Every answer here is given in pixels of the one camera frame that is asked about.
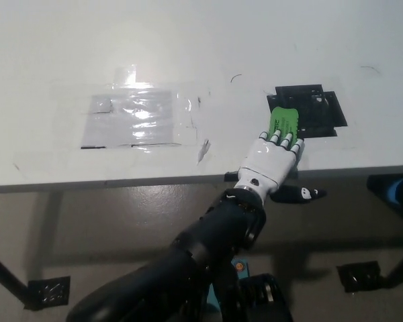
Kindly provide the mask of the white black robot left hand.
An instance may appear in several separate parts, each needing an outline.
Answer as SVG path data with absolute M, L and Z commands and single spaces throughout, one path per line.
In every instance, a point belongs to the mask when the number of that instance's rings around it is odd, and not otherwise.
M 304 141 L 292 143 L 293 134 L 280 137 L 277 130 L 272 136 L 264 131 L 253 142 L 238 169 L 236 189 L 250 191 L 262 203 L 270 198 L 276 203 L 306 204 L 326 196 L 326 191 L 304 186 L 285 185 L 290 172 L 298 165 Z

